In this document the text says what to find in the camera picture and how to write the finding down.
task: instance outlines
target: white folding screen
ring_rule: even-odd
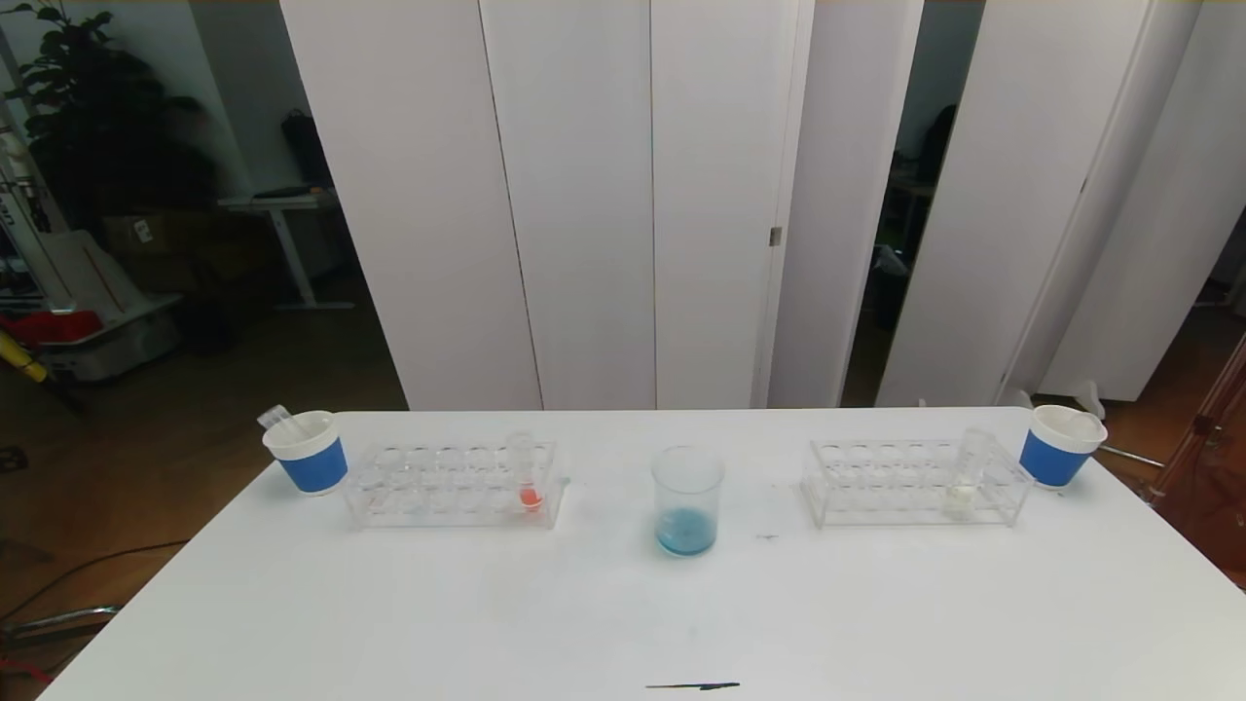
[[[1039,392],[1138,400],[1246,205],[1246,6],[1204,2]]]
[[[653,410],[649,4],[480,0],[546,410]]]
[[[878,406],[994,402],[1146,11],[987,2]]]
[[[746,408],[770,374],[770,229],[787,218],[812,2],[650,12],[658,407]]]
[[[771,407],[839,405],[921,15],[922,0],[817,4]]]
[[[283,4],[412,408],[765,402],[812,7]]]
[[[412,410],[540,410],[475,2],[285,0]]]

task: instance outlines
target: green leaves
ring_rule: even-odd
[[[151,66],[112,47],[103,32],[111,12],[74,21],[59,7],[39,0],[7,10],[55,26],[5,97],[36,107],[25,125],[30,153],[74,225],[95,228],[103,213],[140,207],[211,205],[216,166],[183,141],[199,126],[198,101],[168,95]]]

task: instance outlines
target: test tube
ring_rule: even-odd
[[[535,473],[536,442],[528,432],[512,433],[506,440],[506,459],[520,486],[520,503],[528,512],[541,509],[545,501],[537,492]]]
[[[973,509],[973,496],[978,493],[987,461],[991,459],[991,441],[989,433],[973,428],[961,438],[961,448],[943,494],[943,512],[947,514],[963,518]]]

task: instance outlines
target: red object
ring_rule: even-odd
[[[41,342],[69,342],[103,327],[103,322],[95,311],[72,311],[70,314],[39,311],[5,325],[9,326],[14,337],[31,346]]]
[[[44,670],[36,667],[35,665],[27,665],[26,662],[19,662],[16,660],[2,660],[0,659],[0,669],[9,667],[14,670],[21,670],[31,676],[35,681],[41,681],[44,684],[52,684],[52,676]]]

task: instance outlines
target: table leg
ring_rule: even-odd
[[[303,266],[303,259],[299,258],[299,249],[294,245],[294,237],[290,235],[290,225],[285,222],[285,212],[270,209],[269,214],[273,217],[273,228],[277,229],[277,239],[282,242],[282,252],[285,254],[285,264],[290,268],[290,276],[294,278],[294,284],[299,288],[299,296],[303,298],[302,304],[278,304],[277,308],[354,309],[355,305],[350,301],[319,303],[315,300],[315,290],[312,289],[312,280],[308,279],[307,268]]]

